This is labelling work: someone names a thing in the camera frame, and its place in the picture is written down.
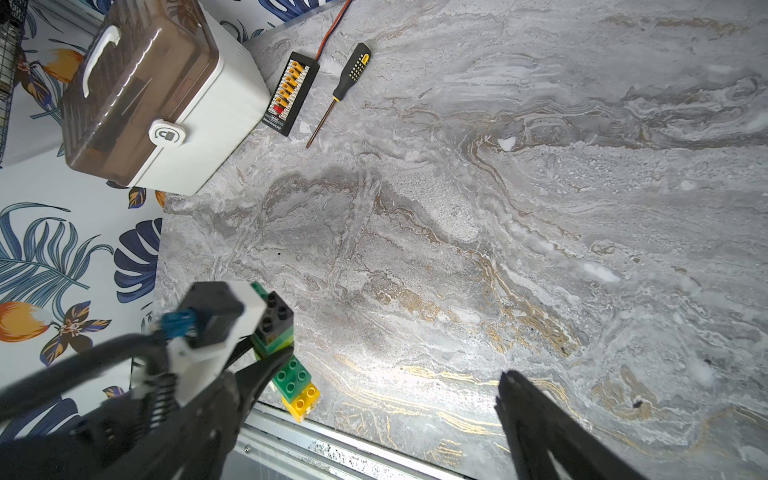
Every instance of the green lego brick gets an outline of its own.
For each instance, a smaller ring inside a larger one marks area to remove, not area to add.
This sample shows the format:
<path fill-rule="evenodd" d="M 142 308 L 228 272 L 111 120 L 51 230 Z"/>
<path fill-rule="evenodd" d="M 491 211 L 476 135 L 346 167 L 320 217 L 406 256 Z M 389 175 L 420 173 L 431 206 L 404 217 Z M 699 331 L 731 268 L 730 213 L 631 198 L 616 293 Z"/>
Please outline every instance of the green lego brick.
<path fill-rule="evenodd" d="M 288 345 L 293 343 L 293 327 L 280 334 L 275 340 L 270 342 L 269 345 L 264 345 L 264 342 L 258 335 L 252 335 L 250 337 L 253 348 L 256 350 L 262 358 L 275 353 L 277 350 L 282 350 Z"/>
<path fill-rule="evenodd" d="M 256 290 L 256 293 L 258 293 L 258 294 L 259 294 L 259 296 L 261 297 L 261 299 L 262 299 L 262 300 L 264 300 L 264 301 L 266 302 L 266 298 L 267 298 L 267 296 L 268 296 L 269 294 L 266 292 L 266 290 L 264 289 L 264 287 L 263 287 L 263 286 L 261 286 L 261 285 L 259 285 L 259 283 L 258 283 L 258 282 L 253 282 L 253 283 L 251 283 L 250 285 L 253 287 L 253 289 L 254 289 L 254 290 Z"/>
<path fill-rule="evenodd" d="M 301 395 L 301 392 L 310 384 L 312 376 L 306 371 L 304 365 L 292 356 L 288 363 L 280 370 L 272 383 L 283 394 L 283 398 L 291 403 Z"/>

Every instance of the black cable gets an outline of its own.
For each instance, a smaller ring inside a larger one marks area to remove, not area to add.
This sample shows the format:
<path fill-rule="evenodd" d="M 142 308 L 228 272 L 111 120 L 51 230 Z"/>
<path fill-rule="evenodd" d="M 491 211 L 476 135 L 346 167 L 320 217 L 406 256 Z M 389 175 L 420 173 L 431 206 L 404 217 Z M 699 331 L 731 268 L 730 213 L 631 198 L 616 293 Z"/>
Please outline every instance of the black cable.
<path fill-rule="evenodd" d="M 0 422 L 28 412 L 135 356 L 147 363 L 150 375 L 166 373 L 165 335 L 119 336 L 11 384 L 0 392 Z"/>

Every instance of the storage box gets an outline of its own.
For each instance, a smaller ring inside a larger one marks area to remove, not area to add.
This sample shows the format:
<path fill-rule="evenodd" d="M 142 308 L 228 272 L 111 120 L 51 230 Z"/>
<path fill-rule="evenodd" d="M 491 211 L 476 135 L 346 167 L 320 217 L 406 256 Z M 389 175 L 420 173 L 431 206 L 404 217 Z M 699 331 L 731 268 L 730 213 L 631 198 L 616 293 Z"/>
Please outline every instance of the storage box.
<path fill-rule="evenodd" d="M 191 195 L 269 103 L 248 51 L 197 0 L 120 0 L 61 101 L 67 165 Z"/>

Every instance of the red wire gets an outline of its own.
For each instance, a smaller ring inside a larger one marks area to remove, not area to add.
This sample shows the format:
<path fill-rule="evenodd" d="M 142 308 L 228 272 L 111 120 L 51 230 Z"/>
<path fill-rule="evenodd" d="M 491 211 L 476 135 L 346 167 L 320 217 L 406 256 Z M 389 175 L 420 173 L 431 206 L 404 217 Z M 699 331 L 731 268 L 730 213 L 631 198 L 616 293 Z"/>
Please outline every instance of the red wire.
<path fill-rule="evenodd" d="M 326 33 L 325 38 L 323 38 L 323 42 L 320 44 L 320 48 L 317 49 L 317 56 L 315 57 L 315 61 L 320 60 L 320 54 L 323 53 L 323 49 L 326 47 L 328 37 L 330 37 L 333 33 L 333 30 L 336 28 L 336 24 L 338 24 L 339 20 L 341 20 L 341 18 L 344 16 L 344 12 L 346 12 L 346 8 L 349 7 L 350 3 L 352 3 L 352 0 L 346 0 L 346 3 L 341 8 L 341 12 L 339 12 L 339 14 L 336 16 L 336 20 L 334 20 L 331 24 L 331 28 L 328 29 L 328 33 Z"/>

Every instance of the lego brick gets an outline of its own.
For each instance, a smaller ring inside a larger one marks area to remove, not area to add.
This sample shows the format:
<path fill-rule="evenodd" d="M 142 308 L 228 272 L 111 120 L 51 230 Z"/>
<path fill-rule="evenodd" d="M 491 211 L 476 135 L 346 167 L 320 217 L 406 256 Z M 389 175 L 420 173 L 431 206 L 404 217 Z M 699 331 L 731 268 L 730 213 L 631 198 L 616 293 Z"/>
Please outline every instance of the lego brick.
<path fill-rule="evenodd" d="M 293 326 L 293 310 L 275 292 L 266 296 L 266 312 L 259 321 L 256 335 L 264 345 L 269 345 Z"/>
<path fill-rule="evenodd" d="M 283 394 L 283 398 L 288 403 L 296 400 L 310 382 L 312 382 L 312 376 L 296 356 L 292 356 L 283 369 L 272 379 L 272 383 Z"/>
<path fill-rule="evenodd" d="M 261 286 L 258 282 L 253 282 L 250 284 L 254 290 L 256 290 L 256 293 L 259 294 L 262 300 L 266 302 L 267 293 L 263 286 Z"/>
<path fill-rule="evenodd" d="M 293 415 L 296 423 L 301 423 L 306 418 L 306 414 L 315 408 L 318 398 L 320 398 L 320 391 L 310 383 L 292 402 L 287 402 L 283 398 L 283 405 Z"/>
<path fill-rule="evenodd" d="M 269 345 L 264 345 L 264 342 L 262 342 L 261 339 L 256 335 L 252 335 L 250 338 L 251 342 L 253 343 L 253 348 L 261 356 L 261 358 L 264 358 L 278 350 L 284 349 L 288 345 L 293 344 L 293 327 L 290 327 L 288 330 L 281 333 L 280 336 L 278 336 L 274 341 L 270 342 Z"/>

